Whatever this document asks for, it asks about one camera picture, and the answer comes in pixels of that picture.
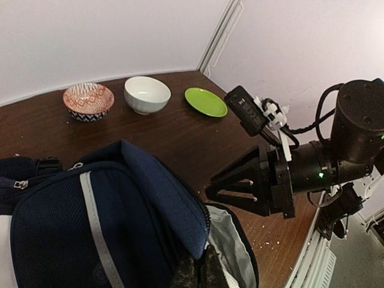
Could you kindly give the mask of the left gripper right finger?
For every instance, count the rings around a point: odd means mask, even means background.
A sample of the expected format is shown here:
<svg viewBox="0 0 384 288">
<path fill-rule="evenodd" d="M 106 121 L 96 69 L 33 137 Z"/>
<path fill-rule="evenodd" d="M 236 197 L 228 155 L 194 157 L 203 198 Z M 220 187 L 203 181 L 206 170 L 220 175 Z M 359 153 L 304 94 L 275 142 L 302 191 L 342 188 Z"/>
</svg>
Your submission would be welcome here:
<svg viewBox="0 0 384 288">
<path fill-rule="evenodd" d="M 208 245 L 200 260 L 200 287 L 202 288 L 228 288 L 223 267 L 218 253 L 212 245 Z"/>
</svg>

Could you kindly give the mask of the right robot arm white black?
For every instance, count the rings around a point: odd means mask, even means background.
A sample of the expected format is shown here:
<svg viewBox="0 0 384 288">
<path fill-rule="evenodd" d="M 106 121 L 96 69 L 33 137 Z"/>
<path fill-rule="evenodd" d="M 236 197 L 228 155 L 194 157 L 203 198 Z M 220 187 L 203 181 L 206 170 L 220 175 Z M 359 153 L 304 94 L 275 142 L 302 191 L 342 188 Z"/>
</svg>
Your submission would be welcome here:
<svg viewBox="0 0 384 288">
<path fill-rule="evenodd" d="M 322 104 L 337 93 L 335 108 L 327 115 Z M 320 97 L 310 128 L 317 139 L 300 144 L 299 129 L 287 125 L 286 107 L 270 98 L 252 97 L 237 86 L 224 98 L 249 136 L 262 136 L 259 145 L 211 178 L 205 194 L 209 200 L 267 217 L 281 213 L 295 216 L 293 198 L 324 193 L 318 204 L 316 230 L 326 239 L 343 238 L 342 219 L 362 209 L 363 197 L 353 183 L 372 173 L 383 156 L 383 81 L 353 80 L 329 87 Z M 320 133 L 320 124 L 333 119 L 331 136 Z"/>
</svg>

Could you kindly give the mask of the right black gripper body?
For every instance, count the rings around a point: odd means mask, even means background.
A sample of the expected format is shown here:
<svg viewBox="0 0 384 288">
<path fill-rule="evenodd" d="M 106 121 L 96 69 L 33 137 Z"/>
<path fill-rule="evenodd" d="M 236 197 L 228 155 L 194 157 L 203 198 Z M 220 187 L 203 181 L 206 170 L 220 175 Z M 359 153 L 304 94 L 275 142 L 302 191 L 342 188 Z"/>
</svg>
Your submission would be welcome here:
<svg viewBox="0 0 384 288">
<path fill-rule="evenodd" d="M 293 197 L 296 194 L 331 192 L 331 188 L 367 176 L 373 171 L 371 160 L 354 163 L 343 159 L 319 141 L 301 145 L 287 161 L 281 148 L 266 151 L 265 200 L 267 215 L 282 213 L 295 217 Z"/>
</svg>

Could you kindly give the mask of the navy blue backpack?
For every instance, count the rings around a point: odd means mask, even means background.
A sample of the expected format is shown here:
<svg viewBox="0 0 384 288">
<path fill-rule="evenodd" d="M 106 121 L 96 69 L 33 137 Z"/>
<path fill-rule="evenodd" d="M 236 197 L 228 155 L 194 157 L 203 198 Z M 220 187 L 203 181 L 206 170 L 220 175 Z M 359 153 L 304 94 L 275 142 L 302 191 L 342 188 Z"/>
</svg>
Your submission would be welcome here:
<svg viewBox="0 0 384 288">
<path fill-rule="evenodd" d="M 237 216 L 207 204 L 162 162 L 120 140 L 64 169 L 1 160 L 2 287 L 171 287 L 185 255 L 212 245 L 229 287 L 258 287 Z"/>
</svg>

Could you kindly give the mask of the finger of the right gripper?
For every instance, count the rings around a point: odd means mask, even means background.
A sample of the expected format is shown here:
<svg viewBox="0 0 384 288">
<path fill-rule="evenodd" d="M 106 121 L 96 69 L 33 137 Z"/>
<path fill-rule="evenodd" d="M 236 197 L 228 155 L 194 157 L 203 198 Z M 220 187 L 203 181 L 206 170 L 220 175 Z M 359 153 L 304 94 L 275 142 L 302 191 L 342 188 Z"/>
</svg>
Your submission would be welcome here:
<svg viewBox="0 0 384 288">
<path fill-rule="evenodd" d="M 267 217 L 270 215 L 268 196 L 264 189 L 250 182 L 232 184 L 212 183 L 205 189 L 211 201 L 237 207 L 239 209 Z"/>
<path fill-rule="evenodd" d="M 211 186 L 226 187 L 241 180 L 261 180 L 263 169 L 268 167 L 267 146 L 251 148 L 211 178 Z"/>
</svg>

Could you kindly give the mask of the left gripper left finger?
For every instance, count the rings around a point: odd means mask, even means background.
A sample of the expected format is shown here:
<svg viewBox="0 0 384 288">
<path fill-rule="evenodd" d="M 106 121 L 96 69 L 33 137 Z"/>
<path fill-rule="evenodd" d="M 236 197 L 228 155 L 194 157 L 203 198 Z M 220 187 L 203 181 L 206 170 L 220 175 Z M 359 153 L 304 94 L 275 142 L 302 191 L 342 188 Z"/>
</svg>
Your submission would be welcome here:
<svg viewBox="0 0 384 288">
<path fill-rule="evenodd" d="M 185 255 L 173 276 L 171 288 L 197 288 L 198 286 L 195 261 L 190 255 Z"/>
</svg>

